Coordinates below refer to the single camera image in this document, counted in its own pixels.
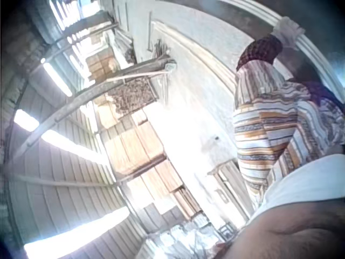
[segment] hand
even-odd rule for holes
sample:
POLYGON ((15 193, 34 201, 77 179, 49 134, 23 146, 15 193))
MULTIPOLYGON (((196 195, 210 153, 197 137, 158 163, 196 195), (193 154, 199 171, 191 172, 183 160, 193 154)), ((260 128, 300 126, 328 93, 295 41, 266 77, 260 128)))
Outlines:
POLYGON ((289 17, 283 17, 273 28, 272 35, 276 36, 283 47, 290 47, 297 50, 296 40, 304 34, 305 30, 289 17))

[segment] light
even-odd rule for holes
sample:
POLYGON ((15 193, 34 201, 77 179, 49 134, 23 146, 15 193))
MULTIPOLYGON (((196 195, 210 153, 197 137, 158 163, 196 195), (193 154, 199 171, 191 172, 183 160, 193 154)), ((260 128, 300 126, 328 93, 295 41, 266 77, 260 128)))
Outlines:
POLYGON ((63 4, 64 11, 65 11, 65 13, 66 13, 67 22, 68 22, 69 25, 72 25, 72 24, 73 24, 73 21, 72 21, 71 18, 70 18, 71 14, 70 14, 70 12, 68 11, 65 2, 62 2, 62 4, 63 4))
POLYGON ((94 85, 95 83, 96 83, 96 80, 89 81, 88 84, 87 84, 87 88, 92 86, 92 85, 94 85))
MULTIPOLYGON (((35 118, 33 118, 21 109, 17 110, 14 122, 23 129, 30 132, 33 132, 39 126, 39 122, 35 118)), ((107 159, 104 157, 103 154, 99 154, 91 149, 77 145, 70 139, 62 136, 61 134, 51 129, 49 129, 42 135, 42 139, 48 142, 49 144, 52 144, 65 151, 71 152, 77 156, 80 156, 81 158, 98 163, 100 165, 108 164, 107 159)))
POLYGON ((74 51, 75 55, 79 58, 80 62, 85 66, 85 58, 83 58, 83 56, 80 54, 75 45, 72 46, 72 50, 74 51))
POLYGON ((24 245, 29 259, 57 259, 76 251, 112 229, 129 216, 122 207, 68 232, 24 245))
POLYGON ((88 71, 84 71, 80 65, 78 64, 78 62, 76 61, 75 57, 70 55, 70 60, 72 62, 72 64, 74 65, 74 67, 78 70, 78 72, 81 74, 82 77, 84 77, 85 79, 88 77, 89 72, 88 71))
POLYGON ((49 63, 45 63, 43 65, 45 71, 47 71, 48 75, 53 79, 56 85, 63 91, 65 95, 68 97, 72 96, 71 90, 65 84, 65 82, 61 79, 61 77, 56 73, 55 69, 49 63))
POLYGON ((166 253, 164 253, 163 249, 162 248, 158 248, 156 251, 155 251, 155 257, 154 259, 168 259, 166 253))
POLYGON ((61 21, 61 19, 59 17, 58 11, 56 10, 56 8, 55 8, 54 4, 52 3, 52 1, 49 1, 49 5, 50 5, 50 8, 53 11, 55 19, 58 21, 58 24, 59 24, 60 28, 64 31, 65 30, 65 26, 63 25, 63 22, 61 21))
POLYGON ((55 131, 52 131, 51 129, 49 129, 42 135, 42 139, 49 144, 78 155, 81 158, 98 163, 100 165, 106 165, 106 161, 102 154, 92 151, 91 149, 88 149, 86 147, 77 145, 68 138, 60 135, 55 131))
POLYGON ((38 126, 39 122, 34 117, 28 115, 21 109, 16 111, 14 122, 18 124, 23 129, 33 132, 38 126))
POLYGON ((171 210, 176 206, 176 203, 170 196, 163 197, 159 200, 154 201, 154 205, 156 206, 158 212, 163 215, 167 211, 171 210))
POLYGON ((73 1, 71 4, 72 4, 72 11, 74 13, 74 16, 79 21, 80 20, 80 13, 79 13, 77 1, 73 1))
POLYGON ((86 4, 81 7, 82 15, 84 18, 89 17, 100 11, 101 8, 97 1, 94 1, 91 4, 86 4))
POLYGON ((58 6, 58 9, 59 9, 59 12, 61 14, 61 17, 63 18, 64 26, 68 27, 70 24, 69 24, 69 22, 67 20, 67 17, 65 16, 65 13, 64 13, 64 11, 63 11, 63 9, 62 9, 62 7, 61 7, 61 5, 60 5, 60 3, 58 1, 56 1, 56 5, 58 6))

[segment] white shirt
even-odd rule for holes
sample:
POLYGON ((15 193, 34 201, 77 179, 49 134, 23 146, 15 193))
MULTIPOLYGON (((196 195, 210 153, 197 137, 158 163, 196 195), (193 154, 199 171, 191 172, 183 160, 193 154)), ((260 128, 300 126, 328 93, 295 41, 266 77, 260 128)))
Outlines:
POLYGON ((345 197, 345 155, 325 156, 273 183, 249 223, 265 211, 281 205, 342 197, 345 197))

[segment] sleeve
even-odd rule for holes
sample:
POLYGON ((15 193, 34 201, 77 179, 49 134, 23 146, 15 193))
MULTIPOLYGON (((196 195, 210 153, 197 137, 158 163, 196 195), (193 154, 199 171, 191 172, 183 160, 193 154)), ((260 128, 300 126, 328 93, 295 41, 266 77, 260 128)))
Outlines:
POLYGON ((250 104, 259 95, 276 91, 285 82, 273 67, 282 44, 273 35, 251 43, 240 57, 236 74, 235 109, 250 104))

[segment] white cloth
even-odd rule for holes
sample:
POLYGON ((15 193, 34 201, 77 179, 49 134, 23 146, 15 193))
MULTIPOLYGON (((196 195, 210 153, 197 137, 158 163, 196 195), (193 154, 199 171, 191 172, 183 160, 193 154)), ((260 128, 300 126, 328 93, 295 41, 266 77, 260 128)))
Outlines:
POLYGON ((272 184, 249 223, 269 209, 297 202, 345 197, 345 155, 324 156, 272 184))
POLYGON ((283 17, 273 28, 272 35, 276 36, 283 47, 291 47, 297 50, 296 40, 304 34, 305 30, 288 17, 283 17))

